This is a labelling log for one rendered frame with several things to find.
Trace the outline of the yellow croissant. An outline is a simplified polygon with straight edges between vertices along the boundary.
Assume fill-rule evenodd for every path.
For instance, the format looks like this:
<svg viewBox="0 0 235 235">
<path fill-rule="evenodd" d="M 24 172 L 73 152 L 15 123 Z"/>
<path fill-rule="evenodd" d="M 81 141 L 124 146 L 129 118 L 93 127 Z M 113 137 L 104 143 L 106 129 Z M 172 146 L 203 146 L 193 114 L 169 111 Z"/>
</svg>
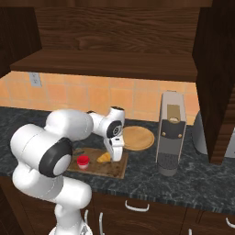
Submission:
<svg viewBox="0 0 235 235">
<path fill-rule="evenodd" d="M 111 161 L 110 153 L 106 152 L 106 153 L 102 154 L 100 157 L 97 158 L 96 161 L 99 162 L 99 163 L 110 162 Z"/>
</svg>

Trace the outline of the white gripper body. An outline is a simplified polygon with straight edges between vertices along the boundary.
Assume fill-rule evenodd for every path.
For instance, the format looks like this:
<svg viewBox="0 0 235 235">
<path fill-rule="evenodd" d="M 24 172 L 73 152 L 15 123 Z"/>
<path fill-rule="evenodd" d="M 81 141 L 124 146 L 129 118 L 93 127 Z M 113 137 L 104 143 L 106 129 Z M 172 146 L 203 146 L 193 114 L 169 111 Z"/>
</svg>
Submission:
<svg viewBox="0 0 235 235">
<path fill-rule="evenodd" d="M 119 162 L 122 158 L 123 148 L 122 147 L 112 147 L 111 148 L 111 161 Z"/>
</svg>

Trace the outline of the grey coffee machine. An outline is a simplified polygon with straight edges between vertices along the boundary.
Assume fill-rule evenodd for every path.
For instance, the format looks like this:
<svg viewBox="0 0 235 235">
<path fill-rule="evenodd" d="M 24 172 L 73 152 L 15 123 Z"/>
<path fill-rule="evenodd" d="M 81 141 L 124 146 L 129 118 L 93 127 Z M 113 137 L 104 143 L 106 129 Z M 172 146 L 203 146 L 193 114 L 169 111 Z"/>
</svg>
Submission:
<svg viewBox="0 0 235 235">
<path fill-rule="evenodd" d="M 159 173 L 173 176 L 180 162 L 186 128 L 184 96 L 175 91 L 162 93 L 156 163 Z"/>
</svg>

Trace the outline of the grey rounded appliance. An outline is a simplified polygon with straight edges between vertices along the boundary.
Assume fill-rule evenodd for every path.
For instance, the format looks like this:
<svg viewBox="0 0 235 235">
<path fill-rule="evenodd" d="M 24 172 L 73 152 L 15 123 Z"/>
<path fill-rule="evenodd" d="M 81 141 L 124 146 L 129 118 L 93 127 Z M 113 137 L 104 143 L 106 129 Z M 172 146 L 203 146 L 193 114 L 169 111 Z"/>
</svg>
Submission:
<svg viewBox="0 0 235 235">
<path fill-rule="evenodd" d="M 198 112 L 192 129 L 192 139 L 196 150 L 202 154 L 207 154 L 207 145 L 204 134 L 201 113 Z M 229 140 L 225 156 L 227 158 L 235 158 L 235 129 Z"/>
</svg>

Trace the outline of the dark wooden drawer front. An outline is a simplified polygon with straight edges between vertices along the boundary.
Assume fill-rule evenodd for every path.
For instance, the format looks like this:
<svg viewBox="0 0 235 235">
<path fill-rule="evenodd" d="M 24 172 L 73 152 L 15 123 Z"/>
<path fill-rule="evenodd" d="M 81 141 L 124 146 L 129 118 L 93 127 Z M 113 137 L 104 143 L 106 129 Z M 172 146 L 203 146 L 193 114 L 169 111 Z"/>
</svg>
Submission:
<svg viewBox="0 0 235 235">
<path fill-rule="evenodd" d="M 235 235 L 235 229 L 227 225 L 225 218 L 228 218 L 230 223 L 235 224 L 235 215 L 200 210 L 196 218 L 196 224 L 203 229 L 221 232 L 222 235 Z"/>
<path fill-rule="evenodd" d="M 132 207 L 146 208 L 148 212 L 126 209 L 125 201 Z M 96 217 L 103 212 L 105 235 L 180 235 L 186 209 L 124 196 L 93 193 Z"/>
</svg>

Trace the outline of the brown wooden cutting board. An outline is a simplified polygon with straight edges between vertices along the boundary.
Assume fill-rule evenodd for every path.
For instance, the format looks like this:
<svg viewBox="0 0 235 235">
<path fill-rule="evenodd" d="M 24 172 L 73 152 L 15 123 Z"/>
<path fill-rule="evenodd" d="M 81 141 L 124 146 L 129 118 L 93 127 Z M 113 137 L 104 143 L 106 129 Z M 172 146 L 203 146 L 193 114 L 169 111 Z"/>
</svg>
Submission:
<svg viewBox="0 0 235 235">
<path fill-rule="evenodd" d="M 77 165 L 77 157 L 79 156 L 79 152 L 81 151 L 84 153 L 84 155 L 87 155 L 90 158 L 90 162 L 86 170 L 81 170 Z M 68 171 L 123 179 L 125 176 L 126 166 L 129 158 L 128 153 L 124 151 L 119 162 L 97 162 L 96 159 L 103 153 L 105 153 L 105 151 L 100 149 L 76 149 L 73 152 L 73 159 L 68 167 Z"/>
</svg>

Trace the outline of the dark wooden cupboard door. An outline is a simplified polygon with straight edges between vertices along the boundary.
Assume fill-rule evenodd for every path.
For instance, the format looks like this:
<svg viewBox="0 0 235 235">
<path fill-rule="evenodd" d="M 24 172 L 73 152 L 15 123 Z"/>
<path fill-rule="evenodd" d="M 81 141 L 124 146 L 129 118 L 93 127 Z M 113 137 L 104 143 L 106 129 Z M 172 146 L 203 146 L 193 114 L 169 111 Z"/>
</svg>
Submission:
<svg viewBox="0 0 235 235">
<path fill-rule="evenodd" d="M 56 226 L 55 205 L 24 195 L 9 176 L 0 176 L 0 186 L 24 235 L 49 235 Z"/>
</svg>

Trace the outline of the dark wooden open cabinet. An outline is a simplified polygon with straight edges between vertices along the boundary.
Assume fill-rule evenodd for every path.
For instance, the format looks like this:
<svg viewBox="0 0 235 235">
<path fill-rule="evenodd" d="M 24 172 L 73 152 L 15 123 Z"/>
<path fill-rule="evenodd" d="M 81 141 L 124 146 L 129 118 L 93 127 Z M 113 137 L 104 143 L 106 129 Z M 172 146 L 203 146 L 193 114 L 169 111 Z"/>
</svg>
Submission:
<svg viewBox="0 0 235 235">
<path fill-rule="evenodd" d="M 193 82 L 199 11 L 213 0 L 103 0 L 36 8 L 41 49 L 21 72 Z"/>
</svg>

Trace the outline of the round wooden plate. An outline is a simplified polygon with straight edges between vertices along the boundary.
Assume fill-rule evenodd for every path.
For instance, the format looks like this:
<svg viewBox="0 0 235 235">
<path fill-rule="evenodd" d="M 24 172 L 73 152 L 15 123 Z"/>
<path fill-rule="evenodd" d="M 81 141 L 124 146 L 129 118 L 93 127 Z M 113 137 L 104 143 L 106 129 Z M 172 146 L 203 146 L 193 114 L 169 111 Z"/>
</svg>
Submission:
<svg viewBox="0 0 235 235">
<path fill-rule="evenodd" d="M 123 129 L 124 147 L 131 151 L 143 151 L 149 149 L 154 143 L 153 133 L 140 126 L 130 126 Z"/>
</svg>

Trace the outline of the dark wooden cabinet door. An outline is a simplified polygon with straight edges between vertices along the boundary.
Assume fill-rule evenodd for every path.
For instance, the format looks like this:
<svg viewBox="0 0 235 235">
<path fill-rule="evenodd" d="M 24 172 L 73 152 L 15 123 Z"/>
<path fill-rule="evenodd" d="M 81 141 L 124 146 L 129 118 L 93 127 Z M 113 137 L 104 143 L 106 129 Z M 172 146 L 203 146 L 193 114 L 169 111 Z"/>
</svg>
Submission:
<svg viewBox="0 0 235 235">
<path fill-rule="evenodd" d="M 0 79 L 10 65 L 41 50 L 33 7 L 0 7 Z"/>
<path fill-rule="evenodd" d="M 193 59 L 208 160 L 221 164 L 235 129 L 235 0 L 200 9 Z"/>
</svg>

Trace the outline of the grey wall outlet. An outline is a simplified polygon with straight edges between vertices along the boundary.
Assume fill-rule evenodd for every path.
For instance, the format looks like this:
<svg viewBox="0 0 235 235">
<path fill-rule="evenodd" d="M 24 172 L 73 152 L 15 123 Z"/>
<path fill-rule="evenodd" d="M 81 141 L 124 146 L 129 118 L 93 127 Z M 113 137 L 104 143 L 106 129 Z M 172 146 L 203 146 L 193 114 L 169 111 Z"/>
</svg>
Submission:
<svg viewBox="0 0 235 235">
<path fill-rule="evenodd" d="M 29 73 L 28 75 L 32 86 L 41 87 L 39 73 Z"/>
</svg>

